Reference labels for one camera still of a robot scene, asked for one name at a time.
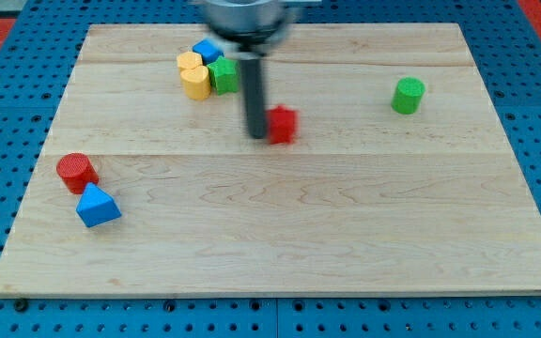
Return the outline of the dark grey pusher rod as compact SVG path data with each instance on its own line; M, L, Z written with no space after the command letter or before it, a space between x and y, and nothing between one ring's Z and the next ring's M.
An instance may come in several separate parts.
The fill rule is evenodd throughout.
M247 54L239 66L246 129L250 137L263 139L267 134L267 118L262 59Z

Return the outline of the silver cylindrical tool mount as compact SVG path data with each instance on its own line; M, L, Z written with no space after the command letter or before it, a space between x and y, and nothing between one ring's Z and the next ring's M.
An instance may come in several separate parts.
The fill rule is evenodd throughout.
M199 0L210 36L236 57L264 57L283 43L305 8L321 0Z

